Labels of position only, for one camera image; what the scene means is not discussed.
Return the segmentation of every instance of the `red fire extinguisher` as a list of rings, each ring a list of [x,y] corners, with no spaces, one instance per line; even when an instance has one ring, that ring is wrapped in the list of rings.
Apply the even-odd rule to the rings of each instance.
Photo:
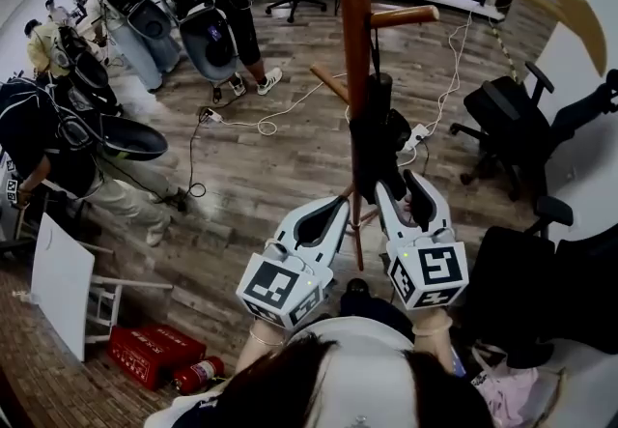
[[[203,387],[216,376],[223,375],[223,361],[210,356],[203,361],[174,372],[174,386],[182,395],[188,395]]]

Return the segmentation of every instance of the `hand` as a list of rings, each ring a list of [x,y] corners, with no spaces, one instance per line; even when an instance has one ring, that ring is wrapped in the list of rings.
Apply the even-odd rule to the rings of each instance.
[[[21,188],[17,190],[17,206],[20,209],[25,209],[30,205],[30,198],[32,198],[32,193],[30,191]]]

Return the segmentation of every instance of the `khaki pants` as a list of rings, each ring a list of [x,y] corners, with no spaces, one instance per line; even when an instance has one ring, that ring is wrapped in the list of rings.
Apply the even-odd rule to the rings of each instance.
[[[165,211],[151,203],[143,189],[145,187],[161,198],[175,194],[165,176],[149,168],[147,162],[106,159],[109,163],[98,160],[101,173],[93,181],[92,194],[84,199],[146,227],[163,225],[167,219]]]

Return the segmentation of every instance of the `power strip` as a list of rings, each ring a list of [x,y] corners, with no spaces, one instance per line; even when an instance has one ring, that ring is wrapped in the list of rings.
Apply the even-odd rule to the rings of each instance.
[[[429,136],[429,130],[422,124],[417,124],[412,130],[409,140],[404,145],[404,152],[411,152],[427,136]]]

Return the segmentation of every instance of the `black shorts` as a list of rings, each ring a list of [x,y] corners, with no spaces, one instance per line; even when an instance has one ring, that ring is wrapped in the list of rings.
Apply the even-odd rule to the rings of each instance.
[[[242,63],[251,66],[258,62],[262,56],[249,0],[216,0],[215,6],[223,11],[228,19]]]

